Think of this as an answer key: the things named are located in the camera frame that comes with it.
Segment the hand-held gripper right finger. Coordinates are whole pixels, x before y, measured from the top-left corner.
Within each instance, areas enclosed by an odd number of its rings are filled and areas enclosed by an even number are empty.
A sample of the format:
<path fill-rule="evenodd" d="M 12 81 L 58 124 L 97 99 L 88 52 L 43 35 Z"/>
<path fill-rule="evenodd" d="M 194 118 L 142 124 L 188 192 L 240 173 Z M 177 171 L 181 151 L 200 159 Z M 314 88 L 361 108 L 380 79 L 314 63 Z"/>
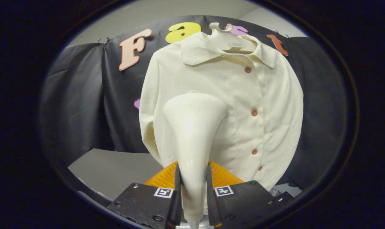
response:
<path fill-rule="evenodd" d="M 207 167 L 208 221 L 214 228 L 258 228 L 293 201 L 272 195 L 258 181 L 244 182 L 219 164 Z"/>

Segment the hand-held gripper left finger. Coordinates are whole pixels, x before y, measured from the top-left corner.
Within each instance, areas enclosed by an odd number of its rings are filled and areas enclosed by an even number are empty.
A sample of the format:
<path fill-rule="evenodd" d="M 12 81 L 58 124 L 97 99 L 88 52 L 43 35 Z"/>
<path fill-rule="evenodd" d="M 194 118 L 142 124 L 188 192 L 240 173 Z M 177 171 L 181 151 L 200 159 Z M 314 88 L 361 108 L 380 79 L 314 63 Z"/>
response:
<path fill-rule="evenodd" d="M 145 184 L 130 184 L 107 208 L 151 229 L 175 229 L 181 223 L 181 176 L 174 162 Z"/>

